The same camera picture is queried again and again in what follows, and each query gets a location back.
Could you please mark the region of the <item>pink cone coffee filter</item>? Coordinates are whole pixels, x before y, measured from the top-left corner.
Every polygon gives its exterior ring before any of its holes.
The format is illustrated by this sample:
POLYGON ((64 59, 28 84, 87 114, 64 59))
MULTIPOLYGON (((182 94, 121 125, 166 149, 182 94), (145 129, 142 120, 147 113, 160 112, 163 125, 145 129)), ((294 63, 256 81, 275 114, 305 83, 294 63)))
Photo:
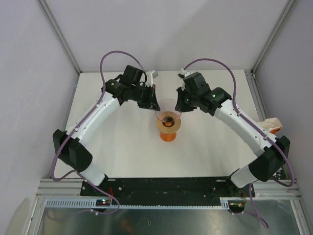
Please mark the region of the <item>pink cone coffee filter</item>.
POLYGON ((162 122, 175 122, 181 116, 181 112, 175 110, 176 104, 175 99, 162 99, 159 102, 160 110, 155 111, 156 118, 162 122))

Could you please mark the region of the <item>orange glass flask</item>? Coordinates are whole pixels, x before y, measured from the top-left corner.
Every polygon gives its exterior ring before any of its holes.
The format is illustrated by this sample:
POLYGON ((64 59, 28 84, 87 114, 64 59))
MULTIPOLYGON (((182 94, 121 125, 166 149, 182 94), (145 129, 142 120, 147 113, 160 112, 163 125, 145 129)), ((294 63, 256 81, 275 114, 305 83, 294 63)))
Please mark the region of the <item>orange glass flask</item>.
POLYGON ((177 136, 177 128, 175 122, 162 122, 158 127, 160 137, 165 142, 173 141, 177 136))

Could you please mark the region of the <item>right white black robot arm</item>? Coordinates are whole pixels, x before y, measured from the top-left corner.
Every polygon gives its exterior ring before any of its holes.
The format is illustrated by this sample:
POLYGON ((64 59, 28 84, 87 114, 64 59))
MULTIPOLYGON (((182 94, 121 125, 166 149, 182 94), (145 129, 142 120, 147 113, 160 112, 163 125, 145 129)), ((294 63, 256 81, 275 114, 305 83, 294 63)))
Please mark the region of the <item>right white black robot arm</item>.
POLYGON ((226 192, 230 196, 238 196, 244 186, 272 179, 285 164, 290 140, 285 136, 277 137, 246 117, 230 94, 220 87, 210 89, 201 73, 181 70, 178 76, 183 80, 183 85, 177 88, 175 110, 185 113, 200 108, 204 113, 209 113, 230 127, 256 156, 251 163, 229 176, 230 181, 225 184, 226 192))

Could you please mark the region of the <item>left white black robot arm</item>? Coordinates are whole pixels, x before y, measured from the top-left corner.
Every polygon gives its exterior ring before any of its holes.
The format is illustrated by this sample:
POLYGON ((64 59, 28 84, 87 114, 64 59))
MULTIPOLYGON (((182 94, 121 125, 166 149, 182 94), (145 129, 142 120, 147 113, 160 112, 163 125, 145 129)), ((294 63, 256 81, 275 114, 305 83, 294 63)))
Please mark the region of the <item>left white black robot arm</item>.
POLYGON ((92 154, 87 150, 89 140, 105 119, 129 100, 135 101, 141 109, 160 111, 153 84, 157 76, 155 70, 145 72, 127 65, 122 74, 106 81, 99 98, 80 119, 67 130, 58 129, 53 133, 55 159, 89 181, 96 195, 104 195, 108 183, 106 174, 92 161, 92 154))

